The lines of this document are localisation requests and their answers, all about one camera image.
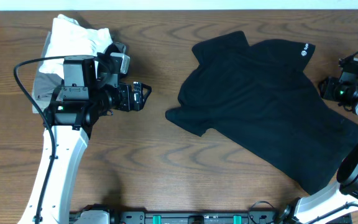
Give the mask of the black t-shirt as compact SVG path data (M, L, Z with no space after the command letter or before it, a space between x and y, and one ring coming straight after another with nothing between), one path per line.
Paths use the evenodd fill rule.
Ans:
M305 75L315 46L241 31L200 42L199 65L166 118L197 136L215 129L296 181L325 187L358 143L358 124L328 108Z

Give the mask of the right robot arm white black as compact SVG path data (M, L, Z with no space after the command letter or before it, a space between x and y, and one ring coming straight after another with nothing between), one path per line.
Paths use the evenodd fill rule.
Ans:
M345 110L358 115L358 59L349 56L339 61L342 74L319 83L320 95L335 101ZM336 181L309 197L288 205L279 223L329 223L358 211L358 143L341 162Z

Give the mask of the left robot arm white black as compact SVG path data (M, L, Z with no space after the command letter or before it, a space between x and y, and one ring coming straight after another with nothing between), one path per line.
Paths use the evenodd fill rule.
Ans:
M44 143L35 183L20 223L112 223L107 208L92 206L70 213L81 158L93 125L113 110L140 111L152 92L141 82L121 82L130 58L123 53L63 58L64 78L49 105L36 110L44 121Z

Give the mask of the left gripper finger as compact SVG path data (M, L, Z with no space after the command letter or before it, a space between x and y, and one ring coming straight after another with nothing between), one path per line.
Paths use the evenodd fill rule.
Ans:
M152 87L142 82L134 82L134 97L148 97L152 92Z
M139 98L139 111L144 109L145 103L147 101L148 95L141 95Z

